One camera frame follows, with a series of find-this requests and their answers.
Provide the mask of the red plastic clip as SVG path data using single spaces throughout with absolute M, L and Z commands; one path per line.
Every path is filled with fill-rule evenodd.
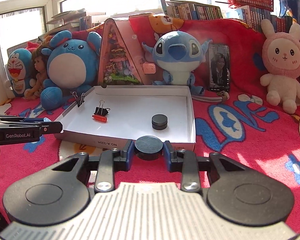
M 102 116 L 102 115 L 92 115 L 92 118 L 96 121 L 102 122 L 102 123 L 106 123 L 108 121 L 106 116 Z

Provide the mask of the large black binder clip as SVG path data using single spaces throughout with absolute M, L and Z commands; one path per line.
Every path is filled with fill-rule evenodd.
M 110 108 L 104 106 L 105 101 L 100 100 L 99 105 L 95 108 L 94 115 L 106 116 L 110 112 Z

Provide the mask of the small black binder clip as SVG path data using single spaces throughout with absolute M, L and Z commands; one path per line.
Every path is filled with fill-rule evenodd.
M 76 91 L 73 91 L 72 96 L 75 98 L 77 107 L 80 107 L 84 103 L 85 93 L 77 94 Z

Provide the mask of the white cardboard box tray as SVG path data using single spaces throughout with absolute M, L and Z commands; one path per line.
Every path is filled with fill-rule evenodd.
M 99 101 L 110 108 L 108 121 L 92 118 Z M 164 114 L 167 128 L 152 128 L 152 116 Z M 63 131 L 57 139 L 98 148 L 122 148 L 127 140 L 152 135 L 170 141 L 175 149 L 194 150 L 196 129 L 190 90 L 186 86 L 95 86 L 85 93 L 84 103 L 71 104 L 57 119 Z

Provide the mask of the Doraemon plush toy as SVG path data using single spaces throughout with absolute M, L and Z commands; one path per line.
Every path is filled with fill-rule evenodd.
M 25 92 L 35 86 L 36 80 L 32 76 L 32 53 L 19 48 L 8 57 L 7 72 L 13 93 L 17 97 L 24 97 Z

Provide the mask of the blue round mouse plush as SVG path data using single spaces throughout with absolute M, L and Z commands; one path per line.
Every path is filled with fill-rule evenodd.
M 60 31 L 42 49 L 47 55 L 47 76 L 40 102 L 45 110 L 61 107 L 72 96 L 86 93 L 97 77 L 102 37 L 89 32 L 85 40 L 72 38 L 68 30 Z

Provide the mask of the brown haired doll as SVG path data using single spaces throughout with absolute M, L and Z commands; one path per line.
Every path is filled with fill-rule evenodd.
M 31 88 L 25 90 L 24 96 L 28 100 L 34 100 L 40 97 L 44 89 L 43 82 L 48 78 L 47 76 L 47 55 L 42 53 L 42 49 L 48 48 L 46 44 L 41 44 L 32 52 L 31 59 L 31 78 L 34 81 L 31 83 Z

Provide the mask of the pink triangular diorama house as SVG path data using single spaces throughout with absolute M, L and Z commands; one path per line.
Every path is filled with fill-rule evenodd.
M 107 19 L 102 33 L 98 84 L 150 85 L 155 75 L 155 64 L 146 61 L 129 20 Z

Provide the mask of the blue Stitch plush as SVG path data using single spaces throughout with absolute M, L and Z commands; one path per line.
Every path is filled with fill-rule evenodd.
M 202 44 L 183 31 L 171 31 L 159 38 L 153 47 L 142 43 L 144 50 L 152 55 L 154 63 L 162 72 L 162 81 L 153 85 L 187 86 L 191 94 L 204 95 L 204 87 L 196 86 L 193 71 L 205 62 L 205 54 L 211 40 Z

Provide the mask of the black smartphone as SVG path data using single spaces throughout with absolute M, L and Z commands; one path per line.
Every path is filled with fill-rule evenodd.
M 209 44 L 209 89 L 212 91 L 230 90 L 230 51 L 224 44 Z

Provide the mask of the pink bunny plush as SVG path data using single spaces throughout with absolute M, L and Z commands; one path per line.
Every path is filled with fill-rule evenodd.
M 260 77 L 260 84 L 267 87 L 266 100 L 293 114 L 300 99 L 300 25 L 293 23 L 289 32 L 276 33 L 270 20 L 264 19 L 261 29 L 266 36 L 262 61 L 268 73 Z

